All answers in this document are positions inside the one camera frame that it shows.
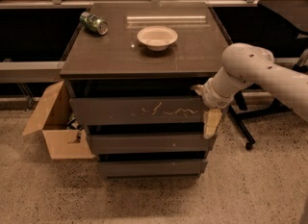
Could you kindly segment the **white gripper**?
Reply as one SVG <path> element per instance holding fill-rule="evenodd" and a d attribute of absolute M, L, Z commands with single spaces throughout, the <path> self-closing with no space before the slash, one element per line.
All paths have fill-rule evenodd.
<path fill-rule="evenodd" d="M 215 135 L 218 124 L 222 118 L 222 111 L 220 109 L 226 108 L 232 101 L 231 97 L 223 97 L 218 94 L 212 82 L 213 79 L 210 78 L 204 85 L 193 85 L 191 87 L 191 90 L 202 96 L 204 104 L 210 108 L 203 114 L 203 136 L 206 139 Z"/>

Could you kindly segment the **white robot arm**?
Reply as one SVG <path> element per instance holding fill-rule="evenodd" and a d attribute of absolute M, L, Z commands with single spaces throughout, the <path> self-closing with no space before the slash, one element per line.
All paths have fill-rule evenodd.
<path fill-rule="evenodd" d="M 203 99 L 203 136 L 211 138 L 227 108 L 240 90 L 260 86 L 281 103 L 308 120 L 308 75 L 274 63 L 270 50 L 245 43 L 229 45 L 221 55 L 221 69 L 204 85 L 194 85 Z"/>

